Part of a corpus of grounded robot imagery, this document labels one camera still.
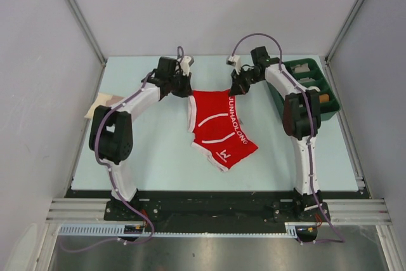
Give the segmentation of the red underwear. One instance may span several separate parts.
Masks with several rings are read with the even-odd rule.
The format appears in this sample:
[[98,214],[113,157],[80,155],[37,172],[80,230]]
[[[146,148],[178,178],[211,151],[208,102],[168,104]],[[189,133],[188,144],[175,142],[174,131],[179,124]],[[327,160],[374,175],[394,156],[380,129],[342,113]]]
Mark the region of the red underwear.
[[188,132],[192,147],[220,171],[227,172],[257,151],[237,115],[235,96],[224,91],[192,91],[188,97]]

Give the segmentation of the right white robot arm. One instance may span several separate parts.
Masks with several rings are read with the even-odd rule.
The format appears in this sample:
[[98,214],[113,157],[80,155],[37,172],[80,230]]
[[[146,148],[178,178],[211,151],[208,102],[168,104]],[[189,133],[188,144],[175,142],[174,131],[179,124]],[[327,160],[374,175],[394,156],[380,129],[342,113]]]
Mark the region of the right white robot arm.
[[316,194],[315,140],[321,126],[318,91],[301,85],[288,72],[280,58],[271,58],[264,46],[251,51],[252,67],[244,69],[238,55],[230,55],[226,64],[233,67],[229,95],[245,95],[252,84],[266,81],[284,97],[283,129],[292,140],[296,158],[295,191]]

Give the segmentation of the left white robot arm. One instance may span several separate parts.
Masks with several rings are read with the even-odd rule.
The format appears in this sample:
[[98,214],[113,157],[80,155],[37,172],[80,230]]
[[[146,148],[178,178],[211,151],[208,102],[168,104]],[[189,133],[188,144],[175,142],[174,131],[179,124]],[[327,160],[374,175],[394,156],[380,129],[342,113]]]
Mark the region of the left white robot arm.
[[118,212],[127,220],[135,219],[140,212],[140,204],[133,200],[137,187],[126,165],[133,149],[133,122],[169,94],[180,98],[191,96],[193,63],[192,56],[177,59],[162,56],[136,92],[111,106],[99,105],[93,112],[89,148],[97,163],[107,167],[112,195],[121,200]]

